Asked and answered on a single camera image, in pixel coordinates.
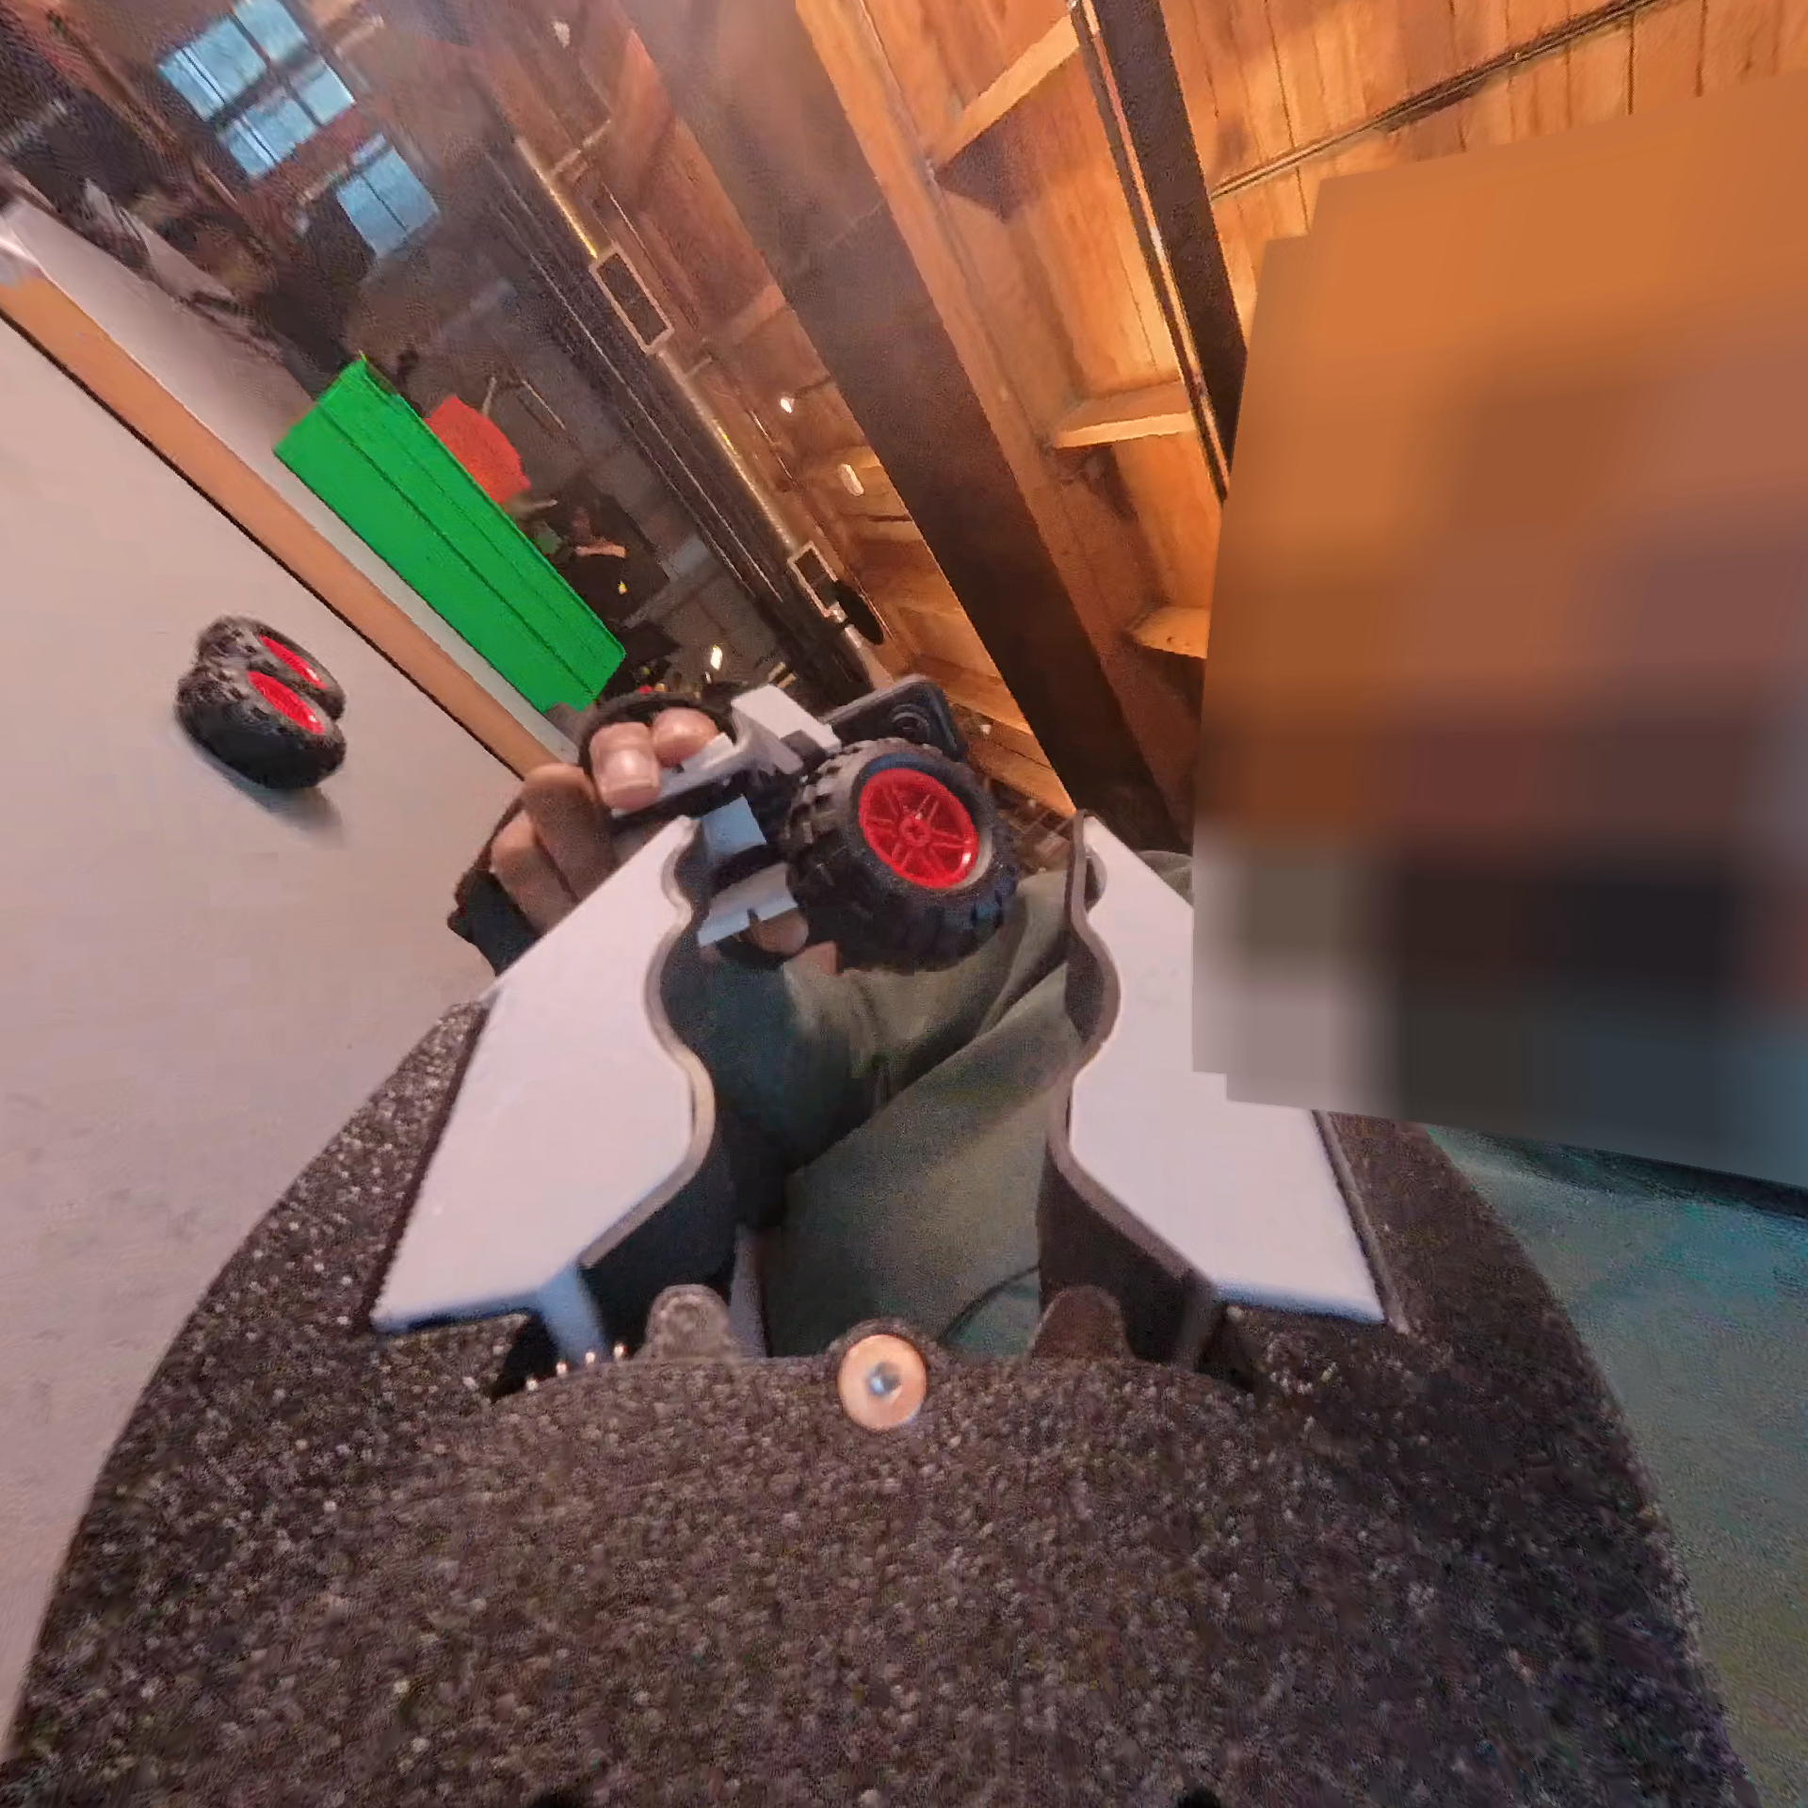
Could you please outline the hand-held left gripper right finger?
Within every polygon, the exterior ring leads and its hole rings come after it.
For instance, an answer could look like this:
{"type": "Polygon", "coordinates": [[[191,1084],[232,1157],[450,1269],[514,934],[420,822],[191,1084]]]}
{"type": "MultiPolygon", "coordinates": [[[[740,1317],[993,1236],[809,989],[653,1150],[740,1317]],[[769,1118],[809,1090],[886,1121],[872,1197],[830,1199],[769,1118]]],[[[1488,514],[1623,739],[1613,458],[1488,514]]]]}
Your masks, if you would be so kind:
{"type": "Polygon", "coordinates": [[[1101,822],[1072,823],[1050,1102],[1050,1298],[1091,1287],[1132,1351],[1203,1351],[1228,1306],[1383,1322],[1319,1118],[1192,1068],[1190,905],[1101,822]]]}

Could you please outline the wooden shelving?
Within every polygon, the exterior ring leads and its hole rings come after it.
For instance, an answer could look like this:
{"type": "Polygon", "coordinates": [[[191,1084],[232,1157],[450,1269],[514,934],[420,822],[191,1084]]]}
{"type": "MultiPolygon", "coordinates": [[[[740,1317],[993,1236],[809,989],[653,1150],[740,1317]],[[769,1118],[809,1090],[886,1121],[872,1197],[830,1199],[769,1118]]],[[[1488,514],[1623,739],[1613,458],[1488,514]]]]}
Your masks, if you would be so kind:
{"type": "Polygon", "coordinates": [[[1156,181],[1249,334],[1330,177],[1803,66],[1803,4],[800,4],[1125,733],[1190,817],[1227,439],[1156,181]]]}

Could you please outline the black metal post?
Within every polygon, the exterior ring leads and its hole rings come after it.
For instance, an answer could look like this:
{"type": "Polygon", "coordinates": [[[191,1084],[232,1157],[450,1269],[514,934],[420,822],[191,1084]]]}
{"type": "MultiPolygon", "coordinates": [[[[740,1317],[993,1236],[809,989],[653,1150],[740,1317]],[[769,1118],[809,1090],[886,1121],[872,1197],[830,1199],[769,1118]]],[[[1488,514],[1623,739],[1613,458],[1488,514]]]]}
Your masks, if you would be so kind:
{"type": "Polygon", "coordinates": [[[1132,845],[1183,848],[1195,707],[1123,627],[1134,553],[1012,391],[846,4],[626,4],[675,114],[953,591],[1020,732],[1132,845]]]}

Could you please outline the green plastic bin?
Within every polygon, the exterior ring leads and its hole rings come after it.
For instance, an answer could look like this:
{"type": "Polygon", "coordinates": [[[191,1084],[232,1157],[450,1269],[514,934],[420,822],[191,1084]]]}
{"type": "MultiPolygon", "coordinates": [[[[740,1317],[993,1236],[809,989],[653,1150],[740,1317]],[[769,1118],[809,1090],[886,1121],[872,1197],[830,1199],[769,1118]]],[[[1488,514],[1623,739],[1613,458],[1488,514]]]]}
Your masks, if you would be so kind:
{"type": "Polygon", "coordinates": [[[617,635],[369,358],[339,371],[273,454],[536,710],[591,705],[623,664],[617,635]]]}

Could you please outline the person's right forearm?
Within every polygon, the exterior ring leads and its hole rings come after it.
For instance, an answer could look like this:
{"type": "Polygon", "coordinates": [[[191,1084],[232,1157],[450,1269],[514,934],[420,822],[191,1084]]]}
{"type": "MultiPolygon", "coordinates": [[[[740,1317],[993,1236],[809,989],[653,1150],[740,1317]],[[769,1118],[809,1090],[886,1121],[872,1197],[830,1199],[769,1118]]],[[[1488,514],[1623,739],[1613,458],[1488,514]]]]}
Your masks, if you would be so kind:
{"type": "Polygon", "coordinates": [[[978,1157],[1075,1052],[1066,1017],[1066,876],[1031,876],[1001,928],[943,970],[740,968],[668,958],[668,1021],[711,1073],[726,1135],[758,1175],[794,1178],[890,1118],[930,1163],[978,1157]]]}

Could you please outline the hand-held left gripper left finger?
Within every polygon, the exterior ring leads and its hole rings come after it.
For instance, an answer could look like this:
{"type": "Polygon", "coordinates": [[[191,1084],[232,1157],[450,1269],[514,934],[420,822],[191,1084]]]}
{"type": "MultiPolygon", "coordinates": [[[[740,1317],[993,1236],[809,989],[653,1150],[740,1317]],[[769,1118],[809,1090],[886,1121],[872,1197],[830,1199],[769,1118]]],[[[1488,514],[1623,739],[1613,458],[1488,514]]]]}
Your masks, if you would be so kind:
{"type": "Polygon", "coordinates": [[[562,1358],[612,1350],[583,1269],[699,1170],[712,1084],[662,974],[694,905],[694,828],[662,828],[484,995],[386,1274],[376,1330],[537,1317],[562,1358]]]}

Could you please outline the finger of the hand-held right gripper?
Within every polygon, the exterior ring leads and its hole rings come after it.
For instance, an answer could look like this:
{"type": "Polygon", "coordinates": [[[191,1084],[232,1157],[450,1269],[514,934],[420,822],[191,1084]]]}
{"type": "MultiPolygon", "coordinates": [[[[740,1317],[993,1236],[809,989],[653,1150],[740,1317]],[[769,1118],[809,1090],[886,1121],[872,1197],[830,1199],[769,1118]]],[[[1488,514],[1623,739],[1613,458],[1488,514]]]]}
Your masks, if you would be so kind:
{"type": "Polygon", "coordinates": [[[700,949],[745,938],[761,921],[795,915],[787,856],[732,856],[700,879],[694,944],[700,949]]]}
{"type": "Polygon", "coordinates": [[[682,764],[662,769],[659,792],[638,807],[607,807],[612,830],[651,830],[673,817],[705,817],[740,800],[752,807],[757,823],[770,828],[781,810],[833,754],[839,739],[830,732],[773,733],[761,725],[740,725],[716,733],[682,764]]]}

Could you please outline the black lego wheel red hub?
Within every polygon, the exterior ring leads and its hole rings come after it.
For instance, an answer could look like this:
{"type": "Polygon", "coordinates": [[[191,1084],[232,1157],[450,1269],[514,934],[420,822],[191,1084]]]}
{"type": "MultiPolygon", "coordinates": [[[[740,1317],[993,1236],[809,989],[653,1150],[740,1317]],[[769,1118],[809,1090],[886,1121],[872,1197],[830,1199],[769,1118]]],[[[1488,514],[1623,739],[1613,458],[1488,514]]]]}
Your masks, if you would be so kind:
{"type": "Polygon", "coordinates": [[[787,892],[847,968],[938,970],[993,938],[1018,892],[1006,823],[953,757],[862,741],[790,792],[787,892]]]}
{"type": "Polygon", "coordinates": [[[343,716],[347,699],[329,666],[273,624],[246,616],[215,617],[195,634],[194,656],[200,662],[236,662],[281,682],[331,721],[343,716]]]}
{"type": "Polygon", "coordinates": [[[343,732],[321,705],[242,662],[195,662],[178,679],[173,707],[200,749],[279,792],[317,788],[347,758],[343,732]]]}

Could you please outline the red plastic bin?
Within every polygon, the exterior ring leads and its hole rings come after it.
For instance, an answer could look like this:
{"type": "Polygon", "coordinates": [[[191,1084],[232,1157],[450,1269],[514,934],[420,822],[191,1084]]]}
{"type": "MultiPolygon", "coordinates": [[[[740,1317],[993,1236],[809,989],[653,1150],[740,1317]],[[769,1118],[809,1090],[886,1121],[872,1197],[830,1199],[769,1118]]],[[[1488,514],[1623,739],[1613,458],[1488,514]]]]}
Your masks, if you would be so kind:
{"type": "Polygon", "coordinates": [[[424,414],[424,424],[492,503],[509,511],[528,495],[530,478],[515,445],[484,412],[450,393],[424,414]]]}

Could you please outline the blue-lit window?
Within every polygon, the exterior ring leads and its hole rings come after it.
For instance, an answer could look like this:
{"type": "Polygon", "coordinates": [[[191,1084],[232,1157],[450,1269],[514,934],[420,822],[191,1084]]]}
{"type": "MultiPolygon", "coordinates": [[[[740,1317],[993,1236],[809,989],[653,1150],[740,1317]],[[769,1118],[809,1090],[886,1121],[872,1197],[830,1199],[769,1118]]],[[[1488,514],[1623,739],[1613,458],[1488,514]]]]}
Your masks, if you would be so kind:
{"type": "Polygon", "coordinates": [[[397,21],[393,4],[222,4],[153,70],[259,215],[291,239],[339,215],[391,260],[438,224],[428,164],[371,72],[397,21]]]}

